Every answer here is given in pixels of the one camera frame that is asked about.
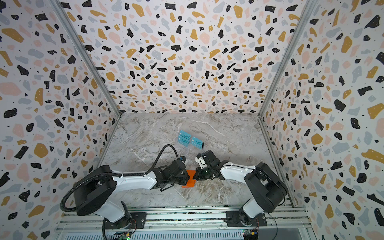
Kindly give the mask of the orange card holder wallet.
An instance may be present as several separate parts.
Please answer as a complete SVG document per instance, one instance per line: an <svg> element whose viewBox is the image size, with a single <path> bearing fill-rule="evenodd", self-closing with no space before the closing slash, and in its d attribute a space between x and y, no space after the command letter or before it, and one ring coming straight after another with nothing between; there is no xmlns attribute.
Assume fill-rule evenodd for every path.
<svg viewBox="0 0 384 240"><path fill-rule="evenodd" d="M196 174L196 170L187 170L188 174L188 181L186 182L185 185L182 186L182 188L187 188L187 189L192 189L195 187L195 184L197 182L196 179L194 179L194 176Z"/></svg>

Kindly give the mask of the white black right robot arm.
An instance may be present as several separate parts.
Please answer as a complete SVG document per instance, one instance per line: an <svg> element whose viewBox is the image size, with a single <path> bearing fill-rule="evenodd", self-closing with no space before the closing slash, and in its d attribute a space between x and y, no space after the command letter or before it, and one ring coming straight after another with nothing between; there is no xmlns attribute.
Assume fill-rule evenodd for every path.
<svg viewBox="0 0 384 240"><path fill-rule="evenodd" d="M238 211L226 212L225 222L229 227L252 226L258 222L257 216L272 213L288 194L286 185L265 163L256 166L236 165L220 161L211 150L197 154L195 162L199 164L194 175L197 181L219 178L240 182L249 188L252 198Z"/></svg>

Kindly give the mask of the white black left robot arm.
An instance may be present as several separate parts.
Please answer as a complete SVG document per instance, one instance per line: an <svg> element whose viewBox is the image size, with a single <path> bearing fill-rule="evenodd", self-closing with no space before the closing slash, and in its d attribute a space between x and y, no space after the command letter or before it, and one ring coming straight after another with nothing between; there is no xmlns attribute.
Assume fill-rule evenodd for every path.
<svg viewBox="0 0 384 240"><path fill-rule="evenodd" d="M175 185L185 186L190 179L185 161L186 158L181 156L170 165L154 168L148 174L129 175L112 171L108 165L101 166L75 185L75 212L78 216L96 214L111 223L127 218L125 203L115 203L112 194L136 189L163 192Z"/></svg>

